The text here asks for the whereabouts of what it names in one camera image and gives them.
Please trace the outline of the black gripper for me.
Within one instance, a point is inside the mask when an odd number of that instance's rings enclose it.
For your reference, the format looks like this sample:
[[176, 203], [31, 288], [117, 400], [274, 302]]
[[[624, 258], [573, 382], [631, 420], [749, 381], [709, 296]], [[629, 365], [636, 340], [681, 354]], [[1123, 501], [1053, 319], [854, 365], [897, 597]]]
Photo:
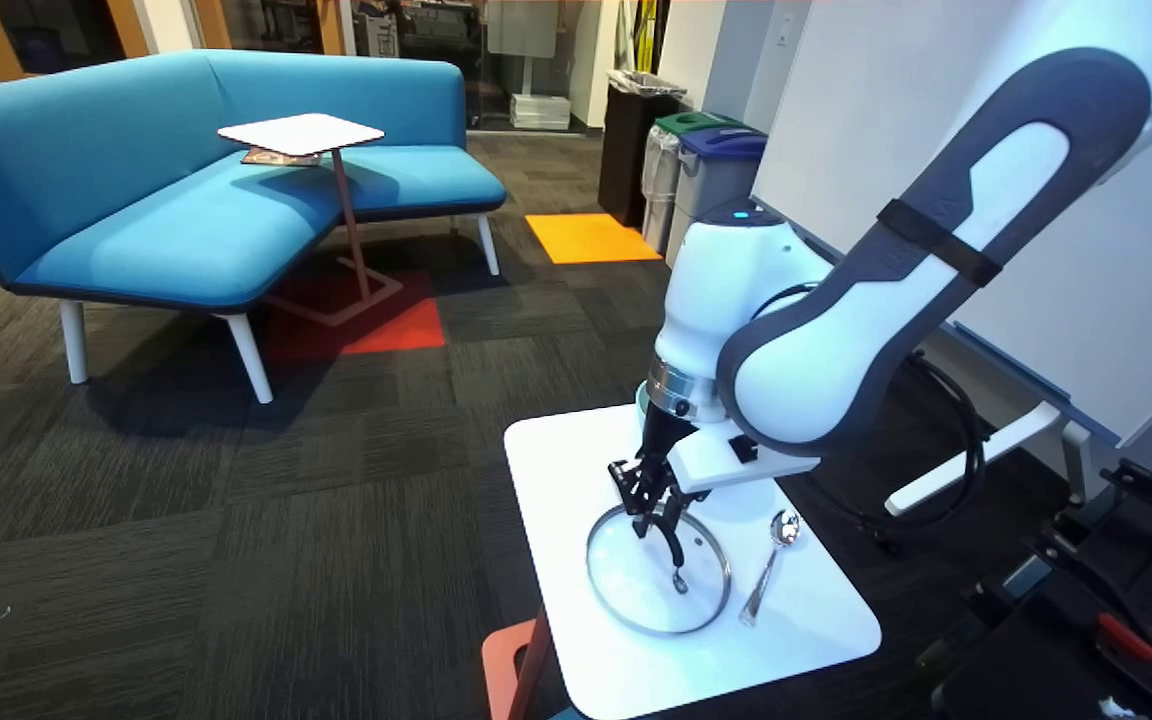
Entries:
[[666, 452], [690, 433], [694, 433], [690, 420], [681, 420], [649, 405], [639, 420], [639, 448], [629, 460], [606, 463], [606, 477], [629, 510], [631, 532], [649, 535], [651, 522], [659, 522], [671, 567], [683, 567], [681, 516], [688, 507], [688, 495], [675, 484]]

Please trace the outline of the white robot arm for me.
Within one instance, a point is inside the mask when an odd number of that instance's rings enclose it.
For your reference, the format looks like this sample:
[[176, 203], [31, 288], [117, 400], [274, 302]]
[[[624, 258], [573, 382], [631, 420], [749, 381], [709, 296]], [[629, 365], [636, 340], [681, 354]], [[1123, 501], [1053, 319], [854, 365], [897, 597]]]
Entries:
[[1014, 67], [834, 258], [753, 203], [675, 253], [645, 439], [606, 466], [639, 535], [713, 487], [794, 477], [851, 439], [897, 366], [1072, 206], [1152, 116], [1144, 67], [1063, 46]]

